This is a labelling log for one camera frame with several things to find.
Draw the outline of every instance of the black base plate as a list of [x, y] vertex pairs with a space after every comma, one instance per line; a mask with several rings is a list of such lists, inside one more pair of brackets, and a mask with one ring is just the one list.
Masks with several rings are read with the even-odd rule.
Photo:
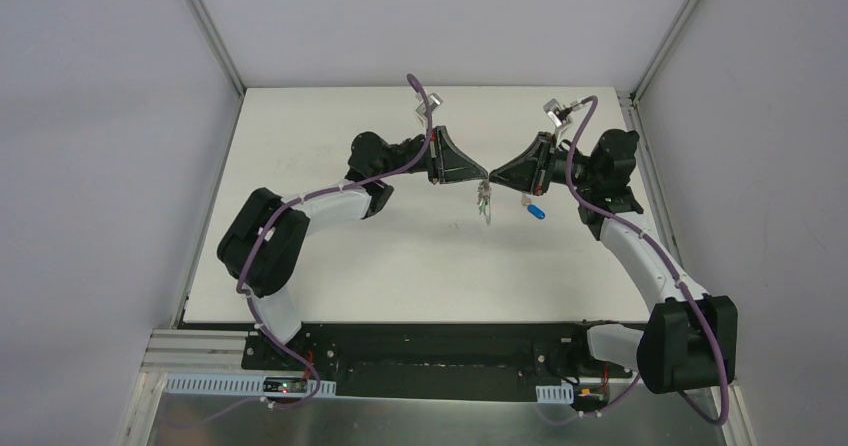
[[[557, 385], [563, 377], [578, 375], [584, 381], [601, 377], [605, 363], [572, 347], [585, 343], [591, 324], [598, 323], [304, 323], [288, 346], [304, 355], [311, 352], [321, 378], [335, 381], [339, 396], [535, 401], [537, 385]], [[631, 377], [620, 366], [606, 366], [611, 378]], [[242, 368], [304, 370], [256, 331], [247, 339]]]

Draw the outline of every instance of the blue object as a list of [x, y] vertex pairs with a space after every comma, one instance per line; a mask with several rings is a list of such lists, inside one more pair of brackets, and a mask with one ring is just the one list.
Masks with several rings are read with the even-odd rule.
[[539, 209], [535, 204], [528, 204], [527, 211], [530, 211], [530, 214], [536, 216], [536, 219], [545, 219], [545, 212]]

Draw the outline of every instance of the white table surface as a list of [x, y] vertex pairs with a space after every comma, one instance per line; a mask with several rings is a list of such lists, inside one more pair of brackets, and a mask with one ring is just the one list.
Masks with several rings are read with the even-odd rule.
[[[600, 98], [581, 140], [624, 129], [612, 88], [427, 87], [444, 104], [435, 124], [488, 170], [552, 130], [542, 105]], [[186, 322], [247, 322], [246, 302], [215, 251], [250, 193], [309, 192], [347, 172], [351, 140], [374, 131], [390, 143], [422, 132], [410, 88], [249, 89], [197, 271]], [[583, 117], [585, 109], [575, 114]], [[493, 185], [492, 225], [477, 213], [477, 182], [434, 186], [425, 173], [387, 180], [395, 192], [364, 221], [307, 238], [289, 283], [304, 321], [644, 321], [648, 311], [616, 259], [580, 223], [565, 186], [534, 198], [547, 218], [521, 207], [518, 192]], [[651, 218], [641, 176], [634, 194]]]

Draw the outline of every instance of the white wall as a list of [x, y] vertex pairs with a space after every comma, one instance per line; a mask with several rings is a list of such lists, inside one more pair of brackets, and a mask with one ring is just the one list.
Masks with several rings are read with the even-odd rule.
[[0, 444], [109, 444], [235, 96], [183, 0], [0, 0], [0, 32]]
[[704, 0], [643, 101], [687, 269], [739, 307], [760, 444], [845, 444], [848, 0]]
[[633, 89], [684, 0], [204, 0], [249, 86]]

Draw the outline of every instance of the cable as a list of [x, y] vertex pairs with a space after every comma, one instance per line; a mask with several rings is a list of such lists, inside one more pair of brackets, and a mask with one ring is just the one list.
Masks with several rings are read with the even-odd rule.
[[574, 186], [574, 180], [572, 178], [572, 170], [574, 168], [574, 152], [577, 150], [577, 142], [580, 140], [580, 137], [583, 135], [583, 131], [586, 129], [586, 126], [589, 124], [589, 120], [592, 119], [592, 115], [595, 114], [595, 110], [598, 108], [598, 97], [597, 96], [589, 96], [580, 102], [580, 104], [586, 104], [591, 102], [592, 105], [589, 107], [589, 111], [586, 113], [586, 116], [583, 117], [583, 121], [580, 123], [580, 127], [577, 128], [577, 131], [574, 133], [574, 139], [571, 140], [571, 147], [568, 148], [568, 156], [566, 157], [565, 162], [565, 181], [568, 184], [568, 190], [571, 192], [571, 195], [574, 196], [574, 199], [580, 204], [580, 206], [592, 211], [594, 213], [600, 214], [601, 216], [611, 219], [613, 221], [618, 221], [619, 223], [627, 226], [633, 232], [639, 234], [641, 238], [643, 238], [651, 247], [656, 251], [657, 255], [662, 260], [665, 267], [671, 273], [672, 279], [674, 279], [675, 284], [683, 293], [683, 296], [686, 298], [686, 302], [689, 303], [689, 306], [692, 307], [692, 310], [695, 313], [695, 316], [698, 318], [698, 322], [701, 324], [701, 328], [704, 330], [704, 334], [707, 336], [707, 342], [710, 344], [710, 349], [712, 350], [713, 357], [716, 361], [716, 367], [718, 369], [718, 380], [719, 380], [719, 389], [721, 391], [721, 410], [717, 418], [711, 418], [705, 413], [695, 402], [690, 398], [685, 392], [681, 391], [680, 395], [686, 402], [698, 413], [699, 416], [704, 418], [710, 424], [715, 426], [721, 426], [725, 422], [727, 422], [727, 417], [730, 413], [730, 393], [728, 391], [728, 380], [727, 380], [727, 370], [724, 367], [724, 357], [721, 354], [721, 348], [718, 345], [718, 340], [713, 333], [712, 328], [710, 328], [710, 324], [707, 322], [707, 318], [704, 317], [704, 313], [701, 312], [701, 309], [698, 307], [697, 303], [695, 303], [695, 298], [692, 297], [692, 293], [689, 291], [689, 287], [686, 286], [686, 283], [680, 279], [680, 272], [677, 271], [677, 268], [674, 267], [674, 263], [671, 261], [671, 258], [663, 250], [662, 246], [651, 236], [644, 233], [642, 228], [636, 226], [630, 221], [616, 216], [608, 211], [604, 211], [601, 208], [598, 208], [594, 204], [586, 201], [580, 196], [580, 193], [577, 192], [577, 188]]
[[[306, 351], [306, 360], [309, 361], [310, 363], [312, 363], [314, 361], [314, 359], [315, 359], [315, 357], [313, 356], [312, 351], [311, 350]], [[309, 379], [310, 374], [312, 374], [312, 373], [310, 373], [309, 370], [307, 369], [307, 370], [303, 371], [303, 376], [301, 376], [300, 379], [301, 380]]]
[[[430, 106], [430, 98], [427, 96], [427, 92], [424, 90], [424, 86], [421, 85], [421, 82], [418, 81], [418, 78], [416, 78], [413, 74], [407, 74], [406, 81], [409, 83], [410, 86], [412, 86], [412, 89], [414, 89], [415, 92], [418, 93], [421, 96], [421, 99], [424, 101], [424, 116], [427, 118], [427, 130], [424, 134], [424, 142], [421, 145], [421, 149], [418, 151], [418, 154], [416, 154], [414, 158], [412, 158], [408, 163], [401, 166], [400, 168], [397, 168], [393, 171], [389, 171], [387, 173], [378, 174], [367, 179], [363, 179], [362, 181], [347, 184], [341, 188], [342, 191], [358, 188], [368, 183], [373, 183], [374, 181], [379, 181], [381, 179], [388, 178], [389, 176], [404, 173], [410, 168], [412, 168], [419, 160], [421, 160], [421, 158], [424, 157], [424, 154], [427, 152], [427, 149], [430, 146], [430, 140], [433, 135], [433, 110]], [[265, 237], [268, 235], [268, 232], [271, 230], [271, 228], [274, 226], [274, 223], [277, 222], [280, 216], [282, 216], [282, 214], [286, 212], [286, 210], [292, 208], [293, 206], [297, 206], [301, 202], [309, 201], [310, 199], [317, 198], [325, 194], [337, 192], [339, 192], [339, 188], [335, 186], [321, 189], [318, 191], [313, 191], [304, 196], [297, 197], [277, 208], [277, 210], [274, 211], [271, 217], [268, 218], [268, 221], [265, 222], [265, 225], [262, 227], [262, 232], [256, 238], [256, 242], [253, 243], [253, 247], [250, 249], [250, 253], [247, 255], [247, 259], [245, 259], [244, 261], [244, 265], [242, 266], [241, 272], [239, 273], [238, 282], [236, 283], [236, 292], [239, 294], [248, 295], [247, 306], [250, 309], [250, 314], [253, 316], [255, 323], [259, 325], [257, 329], [259, 329], [259, 331], [261, 331], [274, 344], [274, 346], [276, 346], [281, 351], [306, 366], [306, 369], [312, 374], [312, 377], [314, 377], [315, 381], [317, 382], [317, 384], [315, 385], [315, 389], [311, 393], [302, 397], [298, 401], [295, 401], [294, 403], [269, 403], [272, 404], [275, 409], [296, 408], [299, 406], [303, 406], [304, 404], [311, 401], [312, 398], [314, 398], [315, 395], [318, 394], [318, 392], [321, 390], [321, 378], [318, 376], [318, 372], [315, 370], [315, 367], [309, 361], [307, 361], [302, 356], [286, 347], [286, 345], [282, 341], [275, 337], [271, 333], [271, 331], [267, 327], [265, 327], [264, 324], [262, 324], [262, 321], [259, 318], [259, 313], [256, 311], [256, 306], [253, 303], [255, 299], [254, 296], [250, 294], [250, 292], [245, 291], [245, 281], [247, 280], [247, 272], [253, 265], [253, 261], [256, 259], [256, 255], [259, 253], [259, 248], [264, 243]]]
[[601, 385], [598, 386], [598, 390], [601, 391], [601, 393], [603, 393], [605, 391], [608, 392], [608, 389], [609, 389], [608, 386], [609, 386], [609, 366], [604, 364], [604, 374], [601, 378]]
[[[624, 400], [624, 398], [626, 398], [628, 395], [630, 395], [630, 393], [634, 389], [636, 389], [636, 384], [639, 383], [639, 378], [640, 378], [639, 373], [636, 373], [636, 376], [633, 377], [633, 381], [627, 386], [627, 389], [625, 389], [621, 394], [616, 396], [616, 398], [613, 399], [612, 401], [610, 401], [609, 404], [607, 404], [603, 408], [597, 410], [595, 412], [595, 417], [598, 417], [598, 418], [601, 417], [601, 414], [609, 411], [615, 405], [617, 405], [622, 400]], [[565, 426], [567, 424], [570, 424], [573, 421], [576, 421], [578, 419], [582, 419], [582, 418], [586, 417], [585, 414], [577, 414], [577, 415], [571, 416], [570, 418], [566, 418], [565, 420], [562, 420], [562, 421], [555, 421], [553, 419], [549, 419], [547, 416], [542, 414], [542, 412], [539, 410], [539, 404], [538, 403], [536, 404], [536, 410], [539, 412], [539, 417], [541, 417], [543, 421], [550, 424], [551, 426]]]

